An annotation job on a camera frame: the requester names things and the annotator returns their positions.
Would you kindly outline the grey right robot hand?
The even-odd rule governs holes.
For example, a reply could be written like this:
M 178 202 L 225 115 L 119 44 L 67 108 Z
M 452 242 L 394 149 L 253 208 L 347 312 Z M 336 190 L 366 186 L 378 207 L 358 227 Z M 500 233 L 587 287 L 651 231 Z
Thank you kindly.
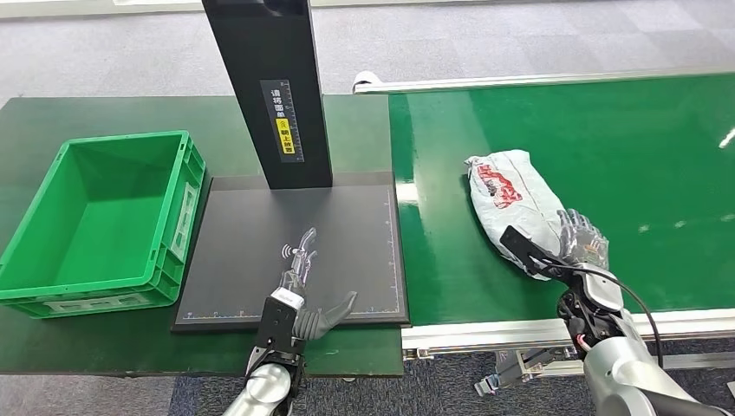
M 561 222 L 559 257 L 570 264 L 588 263 L 609 270 L 609 241 L 574 209 L 556 212 Z

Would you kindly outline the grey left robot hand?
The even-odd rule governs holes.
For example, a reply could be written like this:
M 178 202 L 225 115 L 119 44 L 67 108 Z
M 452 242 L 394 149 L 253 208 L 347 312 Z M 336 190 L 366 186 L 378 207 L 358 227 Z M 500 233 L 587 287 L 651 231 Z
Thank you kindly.
M 307 229 L 295 247 L 285 246 L 283 254 L 291 259 L 290 268 L 281 276 L 280 283 L 271 295 L 286 303 L 296 311 L 296 319 L 292 328 L 294 338 L 313 341 L 322 338 L 337 324 L 345 320 L 354 310 L 358 297 L 355 291 L 349 291 L 342 302 L 328 311 L 312 310 L 306 304 L 306 288 L 316 250 L 311 250 L 317 235 L 315 227 Z

